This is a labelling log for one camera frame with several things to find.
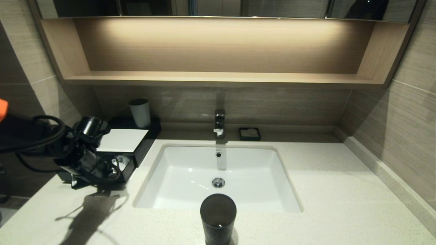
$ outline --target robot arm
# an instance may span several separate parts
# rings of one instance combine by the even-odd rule
[[[42,119],[57,123],[53,126]],[[96,149],[109,125],[95,117],[83,117],[73,128],[52,116],[28,118],[8,111],[0,99],[0,154],[16,153],[30,157],[50,157],[72,176],[72,181],[87,184],[112,184],[121,176],[119,168],[110,161],[99,159]]]

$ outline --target sink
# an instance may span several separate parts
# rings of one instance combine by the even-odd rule
[[[230,196],[238,211],[301,212],[274,149],[219,146],[164,146],[134,206],[200,210],[215,193]]]

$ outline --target drain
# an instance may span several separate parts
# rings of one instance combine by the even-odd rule
[[[225,181],[222,178],[215,178],[215,179],[212,180],[212,185],[215,188],[222,188],[225,185]]]

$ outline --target soap dish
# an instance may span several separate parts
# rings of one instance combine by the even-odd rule
[[[239,128],[239,136],[243,141],[260,140],[260,132],[258,128]]]

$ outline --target countertop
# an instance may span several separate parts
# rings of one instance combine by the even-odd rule
[[[238,211],[233,244],[436,244],[436,239],[344,144],[240,142],[277,149],[302,213]],[[199,211],[143,209],[133,202],[162,146],[210,140],[156,140],[129,183],[96,194],[55,176],[4,227],[0,244],[203,245]]]

